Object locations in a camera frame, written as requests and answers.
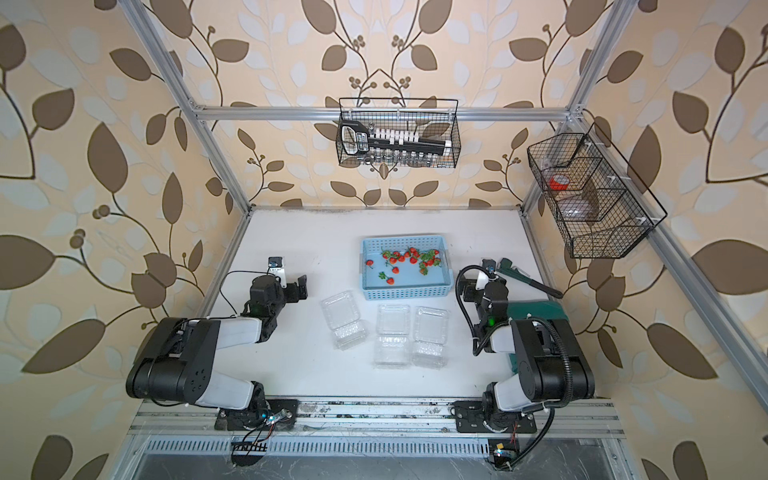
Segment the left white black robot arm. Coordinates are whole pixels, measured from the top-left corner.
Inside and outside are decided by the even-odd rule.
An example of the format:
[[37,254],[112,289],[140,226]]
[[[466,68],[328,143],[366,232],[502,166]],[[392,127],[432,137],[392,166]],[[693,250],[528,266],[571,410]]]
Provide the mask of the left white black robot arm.
[[161,406],[216,409],[228,430],[293,421],[296,401],[273,407],[261,383],[217,372],[214,363],[223,350],[267,342],[285,306],[307,298],[305,275],[284,284],[267,273],[253,279],[249,300],[235,316],[163,319],[139,349],[126,379],[126,393]]

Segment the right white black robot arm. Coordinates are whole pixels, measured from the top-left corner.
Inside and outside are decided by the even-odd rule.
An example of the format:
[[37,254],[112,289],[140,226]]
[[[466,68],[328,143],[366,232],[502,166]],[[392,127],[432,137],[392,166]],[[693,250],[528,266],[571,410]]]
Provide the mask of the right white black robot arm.
[[561,305],[551,300],[511,300],[501,278],[479,275],[458,288],[461,304],[471,304],[468,320],[472,354],[502,354],[511,376],[492,382],[481,399],[485,429],[507,432],[531,413],[564,408],[590,399],[594,374]]

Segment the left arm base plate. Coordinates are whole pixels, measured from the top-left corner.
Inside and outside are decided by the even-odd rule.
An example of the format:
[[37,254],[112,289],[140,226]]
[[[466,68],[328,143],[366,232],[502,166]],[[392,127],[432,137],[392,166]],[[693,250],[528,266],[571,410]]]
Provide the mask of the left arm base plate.
[[292,430],[298,418],[299,400],[257,400],[245,410],[220,409],[214,423],[217,431]]

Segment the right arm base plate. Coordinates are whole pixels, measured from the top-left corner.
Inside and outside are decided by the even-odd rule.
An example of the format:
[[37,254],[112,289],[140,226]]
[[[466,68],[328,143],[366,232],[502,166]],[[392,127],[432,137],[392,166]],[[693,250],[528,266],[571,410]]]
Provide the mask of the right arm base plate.
[[511,435],[513,432],[537,432],[533,417],[526,417],[519,412],[494,410],[480,400],[456,401],[451,405],[450,414],[459,433]]

